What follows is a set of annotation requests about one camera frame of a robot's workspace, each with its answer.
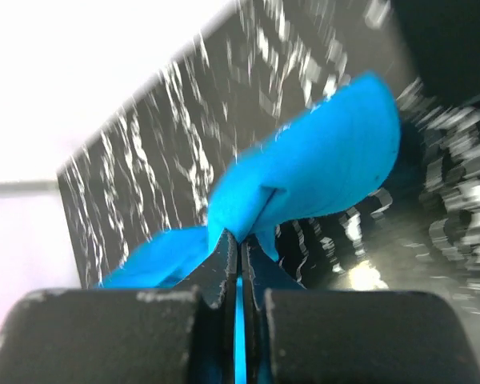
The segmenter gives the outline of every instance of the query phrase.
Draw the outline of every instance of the black marble surface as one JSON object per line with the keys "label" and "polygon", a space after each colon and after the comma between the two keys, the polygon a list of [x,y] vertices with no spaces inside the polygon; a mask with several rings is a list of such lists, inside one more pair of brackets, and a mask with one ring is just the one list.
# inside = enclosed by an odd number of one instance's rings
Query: black marble surface
{"label": "black marble surface", "polygon": [[283,224],[281,265],[309,288],[435,292],[480,359],[480,106],[424,98],[408,62],[381,0],[242,2],[60,172],[82,285],[159,230],[206,223],[240,151],[370,69],[405,122],[397,165],[347,212]]}

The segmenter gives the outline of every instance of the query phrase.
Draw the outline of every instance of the cloth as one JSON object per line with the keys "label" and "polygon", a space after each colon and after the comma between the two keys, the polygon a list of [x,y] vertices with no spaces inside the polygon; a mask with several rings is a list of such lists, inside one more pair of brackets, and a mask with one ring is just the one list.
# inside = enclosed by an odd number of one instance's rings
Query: cloth
{"label": "cloth", "polygon": [[363,200],[389,175],[399,142],[389,89],[375,74],[364,74],[240,155],[211,195],[207,226],[161,232],[102,286],[171,287],[213,252],[224,230],[238,242],[256,234],[276,261],[277,225]]}

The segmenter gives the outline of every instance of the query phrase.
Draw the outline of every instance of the white background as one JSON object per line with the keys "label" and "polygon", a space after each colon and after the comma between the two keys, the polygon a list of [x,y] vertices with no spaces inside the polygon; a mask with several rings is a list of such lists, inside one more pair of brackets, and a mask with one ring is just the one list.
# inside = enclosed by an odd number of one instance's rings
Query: white background
{"label": "white background", "polygon": [[[0,0],[0,182],[55,180],[132,93],[232,4]],[[0,195],[0,324],[24,293],[53,286],[79,286],[58,192]]]}

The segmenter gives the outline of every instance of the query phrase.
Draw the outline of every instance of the black object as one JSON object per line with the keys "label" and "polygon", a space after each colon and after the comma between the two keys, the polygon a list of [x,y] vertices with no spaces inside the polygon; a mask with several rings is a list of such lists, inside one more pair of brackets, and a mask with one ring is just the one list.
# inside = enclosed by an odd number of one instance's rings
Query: black object
{"label": "black object", "polygon": [[480,101],[480,0],[392,0],[425,92],[444,104]]}
{"label": "black object", "polygon": [[237,249],[224,234],[172,290],[30,294],[0,333],[0,384],[231,383],[239,271],[248,383],[480,384],[440,298],[307,291],[254,237]]}

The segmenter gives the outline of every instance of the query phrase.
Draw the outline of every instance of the towel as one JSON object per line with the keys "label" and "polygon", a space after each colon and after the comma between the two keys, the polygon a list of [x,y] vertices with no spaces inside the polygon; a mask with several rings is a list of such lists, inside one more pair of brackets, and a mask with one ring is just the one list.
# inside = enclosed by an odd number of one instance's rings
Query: towel
{"label": "towel", "polygon": [[277,225],[363,200],[391,172],[399,142],[391,92],[375,74],[364,74],[238,156],[211,195],[207,226],[155,235],[102,286],[172,287],[206,260],[224,230],[238,242],[255,234],[277,261]]}

